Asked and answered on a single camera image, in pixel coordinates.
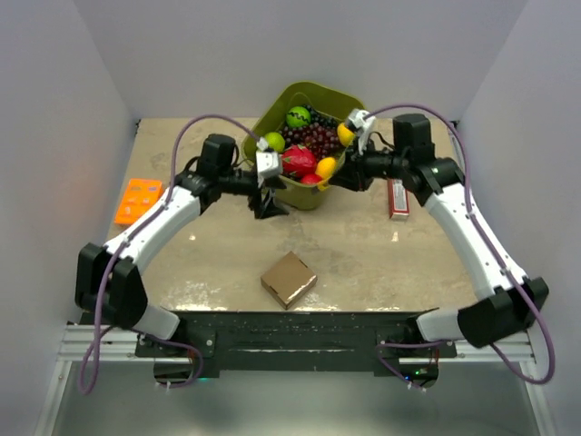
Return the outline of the yellow utility knife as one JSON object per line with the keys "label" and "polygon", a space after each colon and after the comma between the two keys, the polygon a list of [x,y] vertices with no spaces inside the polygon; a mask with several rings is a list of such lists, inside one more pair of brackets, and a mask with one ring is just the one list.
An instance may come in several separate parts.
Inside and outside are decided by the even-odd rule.
{"label": "yellow utility knife", "polygon": [[326,191],[330,185],[327,181],[321,181],[320,183],[317,184],[318,189],[323,192]]}

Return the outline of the olive green plastic basin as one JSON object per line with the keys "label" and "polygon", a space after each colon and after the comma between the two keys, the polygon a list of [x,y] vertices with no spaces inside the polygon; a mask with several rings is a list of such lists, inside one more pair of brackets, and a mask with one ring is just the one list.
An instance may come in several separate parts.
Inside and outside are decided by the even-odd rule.
{"label": "olive green plastic basin", "polygon": [[325,199],[328,181],[345,161],[337,128],[350,112],[362,109],[355,97],[312,82],[288,86],[253,126],[260,137],[276,136],[282,159],[283,189],[276,198],[299,210],[313,210]]}

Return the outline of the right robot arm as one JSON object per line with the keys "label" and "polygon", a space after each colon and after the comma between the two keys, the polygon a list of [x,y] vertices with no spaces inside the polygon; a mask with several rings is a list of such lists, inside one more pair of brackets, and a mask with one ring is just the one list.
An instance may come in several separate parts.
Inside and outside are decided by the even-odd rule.
{"label": "right robot arm", "polygon": [[507,254],[483,219],[467,181],[451,158],[438,158],[431,124],[423,114],[392,121],[394,144],[377,150],[369,139],[374,117],[354,110],[339,124],[345,161],[330,184],[358,192],[375,179],[397,179],[437,221],[462,260],[477,302],[457,311],[436,309],[419,315],[404,335],[407,351],[426,356],[440,340],[489,346],[529,328],[549,294],[542,278],[531,278]]}

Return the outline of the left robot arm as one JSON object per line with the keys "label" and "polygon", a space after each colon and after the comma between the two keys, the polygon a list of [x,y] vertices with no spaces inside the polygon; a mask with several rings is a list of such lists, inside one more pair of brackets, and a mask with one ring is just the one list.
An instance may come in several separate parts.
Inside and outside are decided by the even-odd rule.
{"label": "left robot arm", "polygon": [[180,317],[149,303],[142,274],[155,255],[186,224],[199,218],[223,195],[248,199],[255,218],[285,214],[274,202],[282,159],[260,139],[255,165],[249,171],[235,166],[238,147],[223,134],[211,134],[176,174],[160,200],[134,224],[103,246],[88,243],[79,253],[75,303],[99,322],[156,337],[157,347],[168,356],[182,354],[188,334],[180,329]]}

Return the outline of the brown cardboard express box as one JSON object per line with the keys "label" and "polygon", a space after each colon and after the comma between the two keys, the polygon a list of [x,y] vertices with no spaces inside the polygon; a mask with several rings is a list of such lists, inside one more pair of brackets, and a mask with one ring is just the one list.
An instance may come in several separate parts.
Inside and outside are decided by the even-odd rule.
{"label": "brown cardboard express box", "polygon": [[261,276],[261,285],[284,310],[289,310],[317,280],[316,273],[297,254],[288,252]]}

